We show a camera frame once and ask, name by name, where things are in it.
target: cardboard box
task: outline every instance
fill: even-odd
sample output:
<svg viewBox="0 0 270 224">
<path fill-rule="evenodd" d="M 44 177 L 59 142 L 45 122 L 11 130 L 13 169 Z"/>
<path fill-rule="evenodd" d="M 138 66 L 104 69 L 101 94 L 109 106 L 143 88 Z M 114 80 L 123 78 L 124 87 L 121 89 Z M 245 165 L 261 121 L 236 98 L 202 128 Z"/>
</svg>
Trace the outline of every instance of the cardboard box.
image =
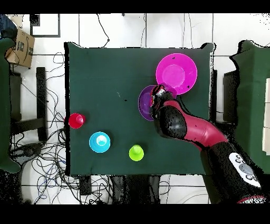
<svg viewBox="0 0 270 224">
<path fill-rule="evenodd" d="M 9 63 L 30 68 L 35 38 L 21 30 L 22 18 L 13 16 L 10 19 L 16 24 L 18 33 L 16 40 L 14 40 L 16 45 L 7 50 L 6 59 Z"/>
</svg>

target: table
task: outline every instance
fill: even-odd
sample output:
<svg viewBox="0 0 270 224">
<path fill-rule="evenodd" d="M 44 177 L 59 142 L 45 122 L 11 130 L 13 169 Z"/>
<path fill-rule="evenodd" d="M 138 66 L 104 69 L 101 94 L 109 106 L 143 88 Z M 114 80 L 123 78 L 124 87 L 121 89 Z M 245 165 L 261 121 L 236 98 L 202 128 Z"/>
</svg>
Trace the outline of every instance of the table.
<svg viewBox="0 0 270 224">
<path fill-rule="evenodd" d="M 72 113 L 86 116 L 79 129 L 67 130 L 66 171 L 70 175 L 133 174 L 204 174 L 199 150 L 192 144 L 162 138 L 153 122 L 138 111 L 138 97 L 148 85 L 156 85 L 156 67 L 171 53 L 191 57 L 198 78 L 191 91 L 182 95 L 187 109 L 208 119 L 210 52 L 212 43 L 200 49 L 81 48 L 65 43 L 66 117 Z M 90 136 L 107 133 L 111 147 L 95 153 L 89 147 Z M 139 162 L 129 158 L 129 149 L 139 144 L 144 157 Z"/>
</svg>

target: purple plate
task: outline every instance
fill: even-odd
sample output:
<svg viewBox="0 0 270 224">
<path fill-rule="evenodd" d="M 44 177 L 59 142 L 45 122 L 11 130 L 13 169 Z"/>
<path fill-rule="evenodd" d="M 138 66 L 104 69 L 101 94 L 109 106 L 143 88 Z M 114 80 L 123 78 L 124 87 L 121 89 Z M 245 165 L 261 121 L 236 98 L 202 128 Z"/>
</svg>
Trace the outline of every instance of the purple plate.
<svg viewBox="0 0 270 224">
<path fill-rule="evenodd" d="M 155 87 L 156 85 L 150 85 L 147 86 L 143 89 L 141 92 L 139 99 L 138 99 L 138 108 L 140 114 L 144 117 L 144 119 L 152 122 L 154 119 L 150 115 L 150 104 L 151 104 L 151 90 Z"/>
</svg>

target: red cup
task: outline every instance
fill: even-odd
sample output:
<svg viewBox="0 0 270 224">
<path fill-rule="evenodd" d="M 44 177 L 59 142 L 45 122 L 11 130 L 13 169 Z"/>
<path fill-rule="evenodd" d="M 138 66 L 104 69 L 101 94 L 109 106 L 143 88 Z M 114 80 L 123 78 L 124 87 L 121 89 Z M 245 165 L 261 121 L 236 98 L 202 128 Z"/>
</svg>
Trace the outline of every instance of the red cup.
<svg viewBox="0 0 270 224">
<path fill-rule="evenodd" d="M 80 128 L 85 123 L 85 116 L 78 113 L 73 113 L 69 118 L 70 127 L 77 129 Z"/>
</svg>

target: pink plate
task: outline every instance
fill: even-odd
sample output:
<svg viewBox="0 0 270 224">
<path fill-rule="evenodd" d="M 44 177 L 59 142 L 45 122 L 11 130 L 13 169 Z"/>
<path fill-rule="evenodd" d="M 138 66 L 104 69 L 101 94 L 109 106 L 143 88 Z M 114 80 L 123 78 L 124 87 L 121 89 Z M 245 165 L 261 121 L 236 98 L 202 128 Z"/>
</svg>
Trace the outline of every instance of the pink plate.
<svg viewBox="0 0 270 224">
<path fill-rule="evenodd" d="M 172 86 L 178 95 L 184 94 L 196 82 L 197 67 L 193 60 L 185 54 L 169 54 L 159 62 L 156 79 L 158 84 L 165 82 Z"/>
</svg>

